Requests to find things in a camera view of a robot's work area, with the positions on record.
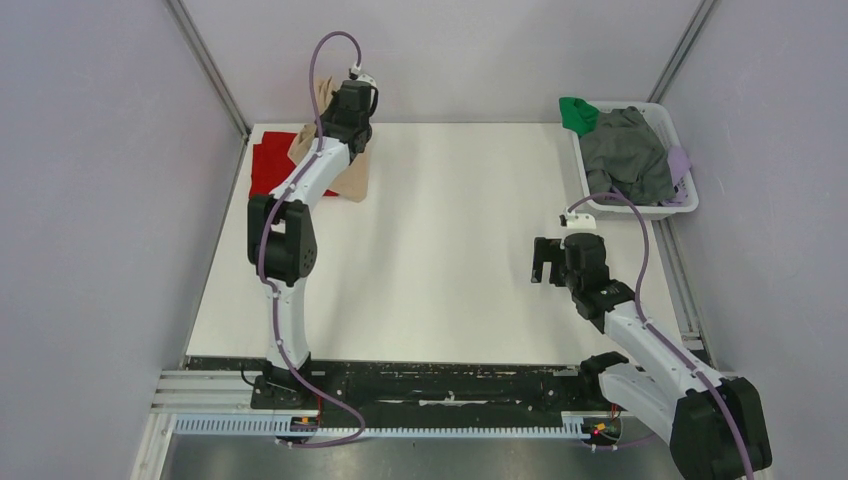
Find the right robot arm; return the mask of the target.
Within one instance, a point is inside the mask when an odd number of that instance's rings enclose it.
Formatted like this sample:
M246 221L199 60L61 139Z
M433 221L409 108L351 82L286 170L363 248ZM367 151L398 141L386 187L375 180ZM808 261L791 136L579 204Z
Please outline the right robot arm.
M531 280L564 287L578 314L619 350L580 365L580 400L591 408L609 402L633 414L669 448L686 479L738 479L768 469L773 454L755 386L704 363L664 333L614 279L601 236L575 233L537 237Z

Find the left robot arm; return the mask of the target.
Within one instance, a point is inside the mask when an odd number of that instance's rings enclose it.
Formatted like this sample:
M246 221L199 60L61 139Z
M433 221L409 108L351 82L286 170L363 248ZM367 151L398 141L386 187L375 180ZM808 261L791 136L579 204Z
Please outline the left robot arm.
M318 254L311 210L365 152L378 98L367 74L343 81L321 109L302 161L269 193L248 201L248 260L270 301L270 346L256 380L256 408L298 408L313 397L305 333L306 279Z

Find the beige t shirt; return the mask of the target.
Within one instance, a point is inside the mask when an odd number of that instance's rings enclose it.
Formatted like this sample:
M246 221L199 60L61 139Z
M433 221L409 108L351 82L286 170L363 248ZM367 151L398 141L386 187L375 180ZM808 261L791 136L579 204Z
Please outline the beige t shirt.
M314 81L314 87L319 112L323 113L329 106L332 94L338 90L338 86L332 77L319 77ZM296 134L287 152L289 160L295 166L306 159L316 132L314 124L305 124ZM352 202L362 202L368 193L370 154L371 146L368 145L365 151L358 154L353 163L335 178L325 194L335 194Z

